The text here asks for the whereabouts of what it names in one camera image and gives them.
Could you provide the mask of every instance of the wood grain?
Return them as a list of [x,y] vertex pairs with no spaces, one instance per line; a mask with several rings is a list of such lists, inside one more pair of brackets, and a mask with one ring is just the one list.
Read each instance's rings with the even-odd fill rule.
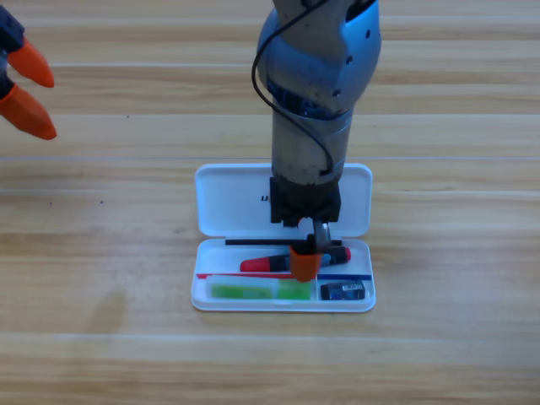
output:
[[[6,122],[3,157],[269,158],[269,115],[53,116],[60,136],[43,143]],[[358,115],[353,158],[538,158],[540,115]]]
[[381,0],[348,159],[375,177],[362,315],[194,310],[195,170],[268,162],[270,0],[10,0],[54,142],[0,122],[0,403],[540,403],[537,0]]

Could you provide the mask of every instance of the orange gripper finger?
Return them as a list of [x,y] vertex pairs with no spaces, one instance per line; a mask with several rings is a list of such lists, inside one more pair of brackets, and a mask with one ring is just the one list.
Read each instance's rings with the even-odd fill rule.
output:
[[26,38],[19,50],[8,54],[8,63],[22,76],[34,80],[41,86],[54,87],[54,76],[49,63]]
[[301,283],[313,280],[321,268],[321,255],[299,255],[290,249],[290,272]]
[[57,137],[45,107],[17,84],[0,100],[0,114],[20,131],[45,140]]

